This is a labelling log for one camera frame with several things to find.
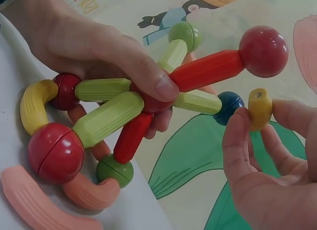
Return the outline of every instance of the white table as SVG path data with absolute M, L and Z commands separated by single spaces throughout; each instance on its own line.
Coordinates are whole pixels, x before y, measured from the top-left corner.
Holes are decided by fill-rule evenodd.
M 30 83 L 43 78 L 52 78 L 56 74 L 32 57 L 21 36 L 5 23 L 2 16 L 0 23 L 0 143 L 2 145 L 0 171 L 20 164 L 29 170 L 27 161 L 29 136 L 21 124 L 19 102 Z M 85 107 L 91 110 L 96 106 L 88 104 Z M 48 113 L 51 121 L 67 122 L 67 119 L 56 110 L 48 110 Z M 113 148 L 117 137 L 118 132 L 106 139 L 110 148 Z M 99 213 L 75 207 L 58 187 L 45 183 L 41 183 L 40 187 L 62 210 L 98 219 L 103 223 L 105 230 L 171 230 L 140 169 L 135 162 L 133 166 L 135 171 L 133 181 L 122 190 L 115 204 Z M 84 164 L 83 172 L 93 175 L 94 168 L 95 165 L 88 161 Z M 1 189 L 1 229 L 29 230 L 30 228 L 10 206 Z

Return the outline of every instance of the green leaf illustration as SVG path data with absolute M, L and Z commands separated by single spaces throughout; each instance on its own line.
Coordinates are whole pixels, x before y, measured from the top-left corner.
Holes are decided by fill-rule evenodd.
M 200 173 L 222 169 L 224 127 L 211 115 L 188 121 L 166 143 L 149 179 L 157 199 L 179 189 Z
M 276 122 L 270 122 L 274 126 L 283 144 L 290 150 L 290 152 L 297 157 L 306 159 L 305 148 L 298 137 L 290 130 L 280 126 Z M 254 147 L 255 157 L 261 166 L 263 172 L 279 177 L 279 174 L 265 151 L 262 143 L 260 133 L 251 134 L 252 143 Z M 228 183 L 222 189 L 207 221 L 204 230 L 251 230 L 250 226 L 243 220 L 243 218 L 236 211 L 231 191 Z

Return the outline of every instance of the cartoon bird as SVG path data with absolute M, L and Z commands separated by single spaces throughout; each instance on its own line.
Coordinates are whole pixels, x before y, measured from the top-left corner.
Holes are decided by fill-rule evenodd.
M 198 12 L 202 8 L 217 9 L 234 1 L 236 0 L 189 0 L 182 7 L 172 8 L 156 16 L 144 16 L 142 21 L 138 23 L 138 26 L 146 28 L 153 25 L 158 26 L 158 30 L 145 35 L 143 37 L 143 44 L 148 46 L 166 36 L 172 26 L 181 21 L 186 21 L 186 17 L 190 13 Z

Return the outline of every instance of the ridged texture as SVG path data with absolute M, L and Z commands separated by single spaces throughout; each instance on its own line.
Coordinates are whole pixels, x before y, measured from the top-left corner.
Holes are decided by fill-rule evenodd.
M 186 43 L 183 40 L 174 40 L 169 44 L 167 50 L 159 59 L 158 65 L 161 69 L 171 73 L 182 64 L 186 54 Z
M 89 210 L 102 210 L 114 203 L 120 194 L 118 181 L 108 178 L 99 185 L 82 174 L 63 185 L 65 194 L 77 205 Z
M 84 147 L 93 147 L 137 117 L 144 101 L 136 92 L 125 92 L 80 118 L 73 127 Z
M 84 80 L 75 88 L 82 101 L 104 102 L 130 91 L 131 81 L 125 78 Z
M 69 110 L 67 114 L 73 124 L 75 124 L 77 120 L 79 120 L 84 115 L 87 115 L 84 107 L 81 104 L 78 104 L 75 108 L 73 108 L 72 110 Z M 105 141 L 101 141 L 95 146 L 89 148 L 89 150 L 98 161 L 103 159 L 104 156 L 111 153 L 111 150 L 108 147 L 108 145 L 105 143 Z
M 98 221 L 75 217 L 58 209 L 22 166 L 1 173 L 10 204 L 34 230 L 103 230 Z
M 222 103 L 216 95 L 195 90 L 180 93 L 173 106 L 213 115 L 221 110 Z
M 57 84 L 48 79 L 27 87 L 20 103 L 20 115 L 28 134 L 33 135 L 36 130 L 49 122 L 45 103 L 57 96 L 57 93 Z
M 224 50 L 176 68 L 170 78 L 180 92 L 189 92 L 235 77 L 243 70 L 239 51 Z
M 152 119 L 152 114 L 141 113 L 123 127 L 113 150 L 114 159 L 118 163 L 126 164 L 133 158 Z

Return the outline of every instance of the magnetic ball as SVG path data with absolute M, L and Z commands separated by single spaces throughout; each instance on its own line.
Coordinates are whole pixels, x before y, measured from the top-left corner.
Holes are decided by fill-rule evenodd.
M 96 177 L 99 182 L 107 178 L 113 178 L 119 182 L 120 188 L 126 187 L 132 181 L 133 175 L 131 162 L 120 164 L 115 161 L 113 154 L 109 154 L 100 160 L 96 168 Z
M 213 115 L 218 124 L 226 126 L 236 109 L 244 107 L 242 98 L 234 92 L 223 92 L 218 95 L 222 103 L 221 110 Z
M 183 40 L 187 44 L 187 53 L 195 51 L 202 43 L 202 36 L 198 30 L 188 22 L 174 25 L 168 33 L 168 41 Z
M 75 87 L 80 79 L 73 74 L 58 74 L 53 81 L 58 86 L 57 96 L 50 103 L 59 110 L 71 110 L 79 103 L 75 96 Z
M 31 168 L 41 179 L 51 184 L 64 184 L 80 171 L 84 149 L 70 128 L 49 123 L 31 137 L 28 157 Z
M 140 90 L 134 83 L 131 84 L 130 91 L 137 92 L 143 98 L 143 101 L 144 101 L 143 112 L 148 114 L 159 113 L 163 110 L 170 108 L 174 103 L 174 101 L 163 102 L 163 101 L 156 100 L 150 95 Z
M 256 26 L 240 41 L 239 52 L 245 68 L 260 78 L 271 78 L 283 71 L 288 60 L 288 47 L 275 29 Z

